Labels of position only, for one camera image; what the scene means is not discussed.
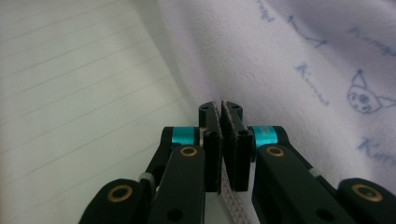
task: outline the teal band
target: teal band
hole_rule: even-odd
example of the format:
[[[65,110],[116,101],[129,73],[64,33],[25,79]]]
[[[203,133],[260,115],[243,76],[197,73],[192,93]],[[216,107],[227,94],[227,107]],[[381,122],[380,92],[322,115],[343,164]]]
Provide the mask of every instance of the teal band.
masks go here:
[[[273,126],[251,126],[256,139],[256,150],[262,145],[276,144],[277,135]]]
[[[194,127],[174,127],[172,143],[180,145],[194,145]]]

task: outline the gold washer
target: gold washer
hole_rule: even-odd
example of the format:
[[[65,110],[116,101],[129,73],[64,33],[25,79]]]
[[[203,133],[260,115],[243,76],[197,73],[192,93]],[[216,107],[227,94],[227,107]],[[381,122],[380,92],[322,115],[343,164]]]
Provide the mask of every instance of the gold washer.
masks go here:
[[[180,154],[184,157],[193,157],[198,153],[198,150],[195,147],[183,147],[180,150]]]
[[[367,185],[363,184],[356,184],[352,186],[353,192],[355,192],[357,195],[359,195],[361,198],[373,202],[373,203],[379,203],[382,201],[382,194],[378,192],[378,190],[373,189],[372,187],[369,187]],[[374,196],[368,196],[359,191],[359,189],[369,189],[371,190],[375,195]]]
[[[120,197],[116,197],[114,196],[114,193],[119,190],[119,189],[126,189],[126,192],[121,195]],[[129,185],[118,185],[116,187],[114,187],[108,194],[107,194],[107,198],[109,201],[113,202],[113,203],[120,203],[122,201],[125,201],[126,199],[128,199],[130,196],[132,195],[132,188]]]
[[[271,151],[272,149],[279,151],[279,153],[272,152]],[[282,149],[280,149],[279,147],[268,147],[266,151],[268,154],[270,154],[271,156],[275,156],[275,157],[282,157],[285,155],[285,152]]]

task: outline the notebook page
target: notebook page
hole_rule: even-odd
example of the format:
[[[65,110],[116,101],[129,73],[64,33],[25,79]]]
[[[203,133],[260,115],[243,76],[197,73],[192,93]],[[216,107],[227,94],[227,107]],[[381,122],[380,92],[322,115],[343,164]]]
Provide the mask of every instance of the notebook page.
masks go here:
[[[196,124],[155,1],[0,1],[0,223],[78,223]],[[206,223],[225,210],[206,196]]]

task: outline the cartoon cat drawing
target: cartoon cat drawing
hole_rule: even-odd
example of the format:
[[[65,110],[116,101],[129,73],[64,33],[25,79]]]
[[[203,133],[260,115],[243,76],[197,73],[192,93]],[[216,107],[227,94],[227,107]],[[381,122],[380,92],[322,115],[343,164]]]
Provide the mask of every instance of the cartoon cat drawing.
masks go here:
[[[347,99],[352,108],[362,114],[371,114],[383,107],[396,105],[396,100],[377,96],[370,91],[361,70],[358,70],[356,76],[352,78]]]

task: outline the white fabric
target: white fabric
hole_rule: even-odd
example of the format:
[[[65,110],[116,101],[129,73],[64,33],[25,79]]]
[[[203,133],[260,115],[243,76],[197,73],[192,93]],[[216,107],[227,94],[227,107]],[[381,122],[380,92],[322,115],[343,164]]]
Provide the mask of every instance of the white fabric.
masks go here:
[[[283,126],[335,187],[361,177],[396,193],[395,1],[159,6],[197,104],[226,99],[246,125]]]

